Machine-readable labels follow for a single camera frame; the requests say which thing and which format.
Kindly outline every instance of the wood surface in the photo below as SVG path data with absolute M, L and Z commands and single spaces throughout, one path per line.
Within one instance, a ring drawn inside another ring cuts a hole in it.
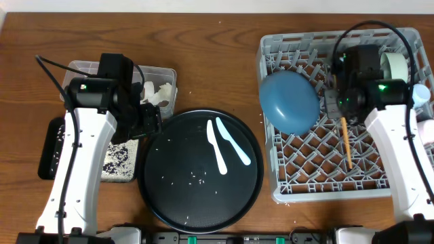
M 264 155 L 264 126 L 255 57 L 268 34 L 345 30 L 362 20 L 417 28 L 434 62 L 434 17 L 338 14 L 45 14 L 9 13 L 0 36 L 0 243 L 32 232 L 52 189 L 37 168 L 48 123 L 62 116 L 59 93 L 35 54 L 68 64 L 99 60 L 102 52 L 126 55 L 141 65 L 178 73 L 176 111 L 218 108 L 254 132 Z M 64 70 L 50 67 L 63 81 Z M 102 183 L 98 229 L 132 222 L 168 229 L 146 208 L 137 186 Z M 394 224 L 391 198 L 276 204 L 268 169 L 258 200 L 224 232 L 289 233 L 296 226 L 329 228 Z

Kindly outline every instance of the blue oval object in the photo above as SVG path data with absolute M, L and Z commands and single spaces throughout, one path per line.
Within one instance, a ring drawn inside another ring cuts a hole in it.
M 259 100 L 267 119 L 285 134 L 301 136 L 319 117 L 317 93 L 302 75 L 292 71 L 265 77 Z

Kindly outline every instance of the white wall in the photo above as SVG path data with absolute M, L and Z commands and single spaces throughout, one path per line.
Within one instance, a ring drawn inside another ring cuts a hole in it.
M 7 12 L 434 14 L 434 0 L 0 0 Z

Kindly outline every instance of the white utensil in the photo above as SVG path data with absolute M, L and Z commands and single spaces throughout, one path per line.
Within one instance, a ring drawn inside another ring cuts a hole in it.
M 208 119 L 208 124 L 206 126 L 206 135 L 208 137 L 208 142 L 214 146 L 214 152 L 216 152 L 216 158 L 217 158 L 217 166 L 218 171 L 220 171 L 220 174 L 225 175 L 228 172 L 228 169 L 226 168 L 226 163 L 224 163 L 222 153 L 220 152 L 220 149 L 218 149 L 216 135 L 214 135 L 214 129 L 212 127 L 212 122 L 210 119 Z
M 241 149 L 238 146 L 238 144 L 232 138 L 232 136 L 230 135 L 230 133 L 228 132 L 228 130 L 226 129 L 226 127 L 223 125 L 222 120 L 219 117 L 216 118 L 216 123 L 217 123 L 218 131 L 220 132 L 220 135 L 222 135 L 223 139 L 228 140 L 232 144 L 232 146 L 235 149 L 235 151 L 237 152 L 239 158 L 243 161 L 243 163 L 245 165 L 250 165 L 250 163 L 252 161 L 246 155 L 246 153 L 243 151 L 243 149 Z

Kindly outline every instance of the green led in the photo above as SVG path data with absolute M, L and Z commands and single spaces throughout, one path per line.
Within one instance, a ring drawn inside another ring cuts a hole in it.
M 378 85 L 378 88 L 380 89 L 380 91 L 384 91 L 384 89 L 387 88 L 386 85 Z

